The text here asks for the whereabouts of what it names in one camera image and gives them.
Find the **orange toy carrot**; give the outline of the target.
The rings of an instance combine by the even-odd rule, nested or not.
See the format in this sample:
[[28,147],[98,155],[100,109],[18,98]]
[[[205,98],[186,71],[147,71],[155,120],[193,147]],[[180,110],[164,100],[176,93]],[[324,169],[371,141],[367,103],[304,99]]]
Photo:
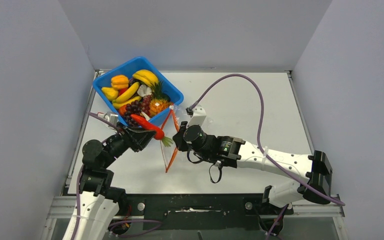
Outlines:
[[164,131],[160,127],[150,123],[144,117],[136,114],[131,114],[130,117],[135,122],[137,122],[138,125],[143,129],[148,131],[154,131],[155,132],[154,139],[161,141],[164,147],[170,147],[174,143],[170,137],[165,135]]

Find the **dark purple toy grapes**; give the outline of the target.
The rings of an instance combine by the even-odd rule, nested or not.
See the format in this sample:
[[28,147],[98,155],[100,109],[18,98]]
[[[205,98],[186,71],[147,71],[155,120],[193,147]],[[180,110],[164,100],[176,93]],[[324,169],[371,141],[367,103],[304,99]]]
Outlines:
[[139,127],[140,125],[136,120],[132,118],[132,115],[142,116],[142,103],[138,100],[133,101],[124,105],[122,108],[122,117],[126,124],[130,127]]

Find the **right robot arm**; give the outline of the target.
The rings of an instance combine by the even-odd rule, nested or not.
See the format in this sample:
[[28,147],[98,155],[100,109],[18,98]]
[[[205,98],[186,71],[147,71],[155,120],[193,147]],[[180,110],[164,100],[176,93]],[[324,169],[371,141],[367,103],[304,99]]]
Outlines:
[[262,209],[269,214],[300,200],[319,205],[333,202],[331,195],[333,169],[323,151],[292,154],[261,148],[232,136],[206,134],[200,125],[183,121],[173,136],[176,148],[193,153],[201,162],[210,163],[218,171],[223,168],[254,169],[288,177],[278,185],[268,185],[261,199]]

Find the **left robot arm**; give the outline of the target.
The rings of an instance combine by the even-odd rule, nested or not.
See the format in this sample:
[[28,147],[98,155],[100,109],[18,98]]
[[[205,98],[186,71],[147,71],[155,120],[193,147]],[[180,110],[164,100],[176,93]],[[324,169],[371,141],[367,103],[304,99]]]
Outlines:
[[63,239],[103,239],[120,208],[128,205],[126,190],[111,185],[114,172],[108,168],[127,150],[142,151],[155,135],[154,130],[123,126],[104,141],[92,139],[83,145],[76,203]]

